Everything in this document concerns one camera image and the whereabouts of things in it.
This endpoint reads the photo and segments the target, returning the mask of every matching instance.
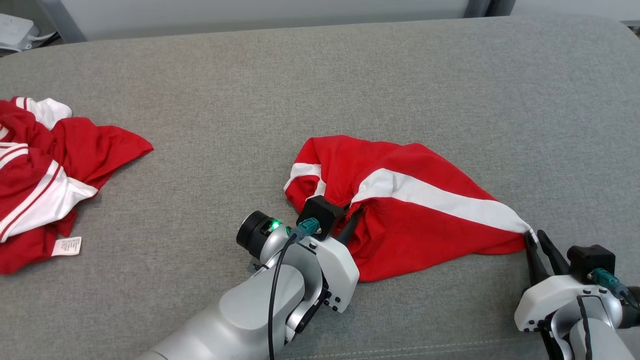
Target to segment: clothing tag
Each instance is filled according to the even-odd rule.
[[[58,255],[78,255],[80,253],[80,244],[82,244],[82,237],[68,239],[57,239],[56,244],[53,245],[53,252],[51,256]]]

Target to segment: red cloth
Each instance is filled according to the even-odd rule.
[[[300,212],[308,197],[364,212],[348,245],[361,281],[423,270],[467,254],[524,249],[531,228],[460,169],[420,144],[311,138],[285,186]]]
[[[69,177],[97,189],[117,168],[153,150],[148,141],[134,133],[115,126],[96,126],[84,117],[61,119],[50,131],[33,113],[16,106],[16,100],[0,101],[0,141],[26,143],[40,149],[57,161]],[[0,243],[0,274],[48,259],[57,234],[69,236],[76,215],[72,210],[58,222]]]

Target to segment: white cable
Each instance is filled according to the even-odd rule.
[[[45,35],[45,36],[43,36],[43,37],[34,37],[34,36],[29,36],[29,40],[31,40],[31,41],[43,41],[43,40],[47,40],[48,38],[52,37],[52,36],[53,36],[53,35],[55,35],[55,34],[56,34],[56,32],[54,31],[54,32],[52,32],[51,34],[49,34],[49,35]]]
[[[20,49],[16,49],[15,47],[8,47],[8,46],[0,46],[0,50],[15,51],[16,53],[21,53],[22,52],[22,50],[20,50]]]

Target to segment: red stripe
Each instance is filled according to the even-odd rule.
[[[24,210],[22,210],[18,216],[16,216],[15,218],[13,218],[13,220],[11,220],[11,222],[9,224],[7,224],[7,226],[5,227],[5,229],[2,231],[2,233],[0,233],[0,239],[4,238],[4,234],[7,232],[7,230],[9,230],[9,228],[11,227],[11,225],[13,225],[13,223],[18,220],[22,214],[24,214],[25,211],[27,211],[32,205],[33,203],[35,203],[36,201],[38,201],[38,199],[42,196],[42,194],[44,194],[45,192],[47,192],[47,190],[49,189],[49,187],[51,187],[51,185],[53,184],[53,182],[56,180],[56,177],[58,176],[58,172],[60,172],[60,164],[58,164],[58,167],[56,168],[56,172],[53,174],[53,177],[51,177],[51,180],[49,181],[49,184],[47,184],[47,186],[44,188],[44,190],[42,190],[42,192],[40,192],[38,194],[38,196],[36,196],[35,199],[33,199],[33,201],[31,201],[31,204],[27,205],[26,208],[24,208]]]
[[[0,160],[4,159],[9,154],[13,154],[16,151],[19,151],[19,150],[22,150],[22,149],[26,149],[26,148],[27,148],[26,146],[23,146],[23,147],[19,147],[17,149],[11,150],[11,151],[7,151],[6,153],[2,154],[2,156],[0,156]]]

